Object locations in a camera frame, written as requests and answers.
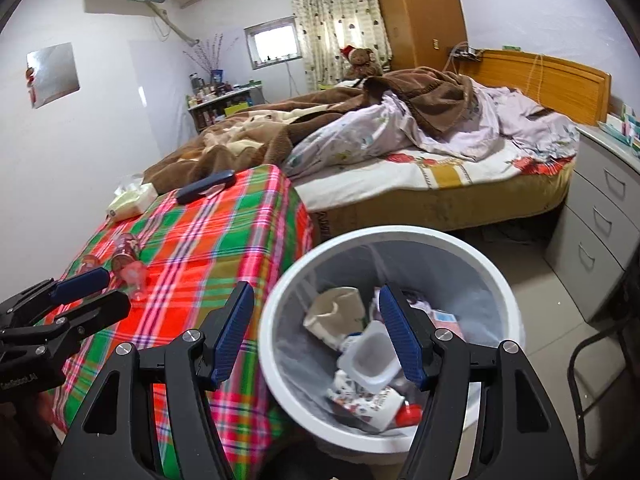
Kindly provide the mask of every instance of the metal screw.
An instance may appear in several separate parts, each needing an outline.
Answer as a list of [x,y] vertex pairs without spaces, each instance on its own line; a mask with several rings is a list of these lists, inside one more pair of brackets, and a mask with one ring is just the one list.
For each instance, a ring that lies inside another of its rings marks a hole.
[[127,355],[131,352],[131,343],[120,343],[116,346],[116,354],[118,355]]
[[184,341],[188,341],[189,343],[193,343],[200,339],[200,331],[194,328],[187,330],[184,334],[182,334],[182,339]]
[[453,339],[453,333],[446,328],[439,328],[436,330],[436,337],[440,339],[440,341],[451,341]]
[[518,344],[514,343],[513,341],[505,341],[504,343],[502,343],[502,348],[504,348],[504,351],[508,352],[509,354],[516,354],[520,349]]

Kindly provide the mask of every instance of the stuffed toy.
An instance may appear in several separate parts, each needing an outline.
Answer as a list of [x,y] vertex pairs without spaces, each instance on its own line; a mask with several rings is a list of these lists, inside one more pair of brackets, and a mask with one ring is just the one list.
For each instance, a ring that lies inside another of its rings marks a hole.
[[373,51],[370,48],[355,48],[347,45],[345,48],[341,48],[340,52],[351,64],[344,75],[345,79],[364,79],[382,75],[382,69],[375,61]]

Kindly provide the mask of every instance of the white wall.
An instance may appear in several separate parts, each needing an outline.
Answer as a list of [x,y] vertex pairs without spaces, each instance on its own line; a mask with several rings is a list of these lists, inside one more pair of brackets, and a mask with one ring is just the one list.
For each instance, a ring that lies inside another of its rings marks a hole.
[[599,68],[640,111],[640,58],[605,0],[461,0],[475,48],[519,46]]
[[[180,9],[165,7],[171,20],[178,22]],[[159,18],[156,23],[162,34],[170,30]],[[174,32],[165,41],[156,38],[129,41],[136,81],[143,89],[151,133],[162,156],[198,134],[187,110],[186,95],[193,94],[189,80],[189,74],[193,73],[191,61],[184,55],[184,50],[188,49],[189,46]]]
[[[304,62],[296,59],[288,63],[295,85],[289,80],[286,63],[253,70],[244,29],[292,15],[290,0],[202,0],[184,8],[180,22],[192,36],[202,40],[213,40],[216,33],[224,33],[220,68],[225,71],[225,80],[238,84],[261,80],[265,99],[273,103],[297,95],[296,86],[300,94],[307,92]],[[225,45],[234,38],[239,39],[226,50]],[[197,66],[192,63],[192,67],[195,72]]]
[[[175,18],[175,7],[168,10]],[[67,41],[80,90],[33,110],[26,54]],[[159,41],[137,2],[23,0],[9,19],[0,34],[0,298],[58,277],[104,219],[121,177],[167,152],[168,133],[147,113],[159,101],[148,90],[145,109],[138,94],[132,43],[164,56],[162,46],[177,48],[170,41]],[[158,64],[146,79],[175,80],[179,63]],[[180,70],[188,89],[188,67]]]

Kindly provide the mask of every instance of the brown blanket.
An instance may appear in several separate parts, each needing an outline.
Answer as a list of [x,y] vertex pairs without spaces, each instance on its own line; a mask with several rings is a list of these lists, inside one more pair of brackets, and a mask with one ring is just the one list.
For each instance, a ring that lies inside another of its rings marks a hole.
[[391,90],[405,102],[418,126],[434,138],[447,131],[469,106],[473,84],[465,75],[421,66],[370,77],[364,83],[369,101],[380,102]]
[[437,137],[459,120],[473,87],[466,76],[420,67],[368,78],[364,91],[337,87],[254,106],[209,126],[148,168],[144,182],[164,194],[215,171],[279,166],[302,139],[349,111],[379,103],[386,90],[407,104],[425,133]]
[[[325,105],[325,110],[301,115],[293,122],[262,110],[291,112]],[[294,145],[318,128],[362,106],[362,90],[331,88],[287,101],[254,106],[205,128],[163,160],[148,168],[144,182],[158,194],[196,182],[223,170],[244,171],[260,164],[284,162]]]

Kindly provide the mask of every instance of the white trash can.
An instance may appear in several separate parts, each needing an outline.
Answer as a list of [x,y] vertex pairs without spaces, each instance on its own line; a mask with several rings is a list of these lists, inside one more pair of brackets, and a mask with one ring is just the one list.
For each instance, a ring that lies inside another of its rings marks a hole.
[[[355,286],[369,305],[374,287],[386,282],[422,292],[432,308],[455,314],[469,343],[497,347],[510,339],[525,345],[520,311],[507,281],[487,257],[451,235],[381,226],[333,238],[307,253],[282,275],[264,305],[260,367],[275,399],[300,426],[330,444],[324,449],[357,462],[403,462],[415,426],[369,434],[340,423],[325,397],[336,355],[302,321],[314,298],[329,288]],[[479,384],[472,384],[465,429],[478,420],[479,402]]]

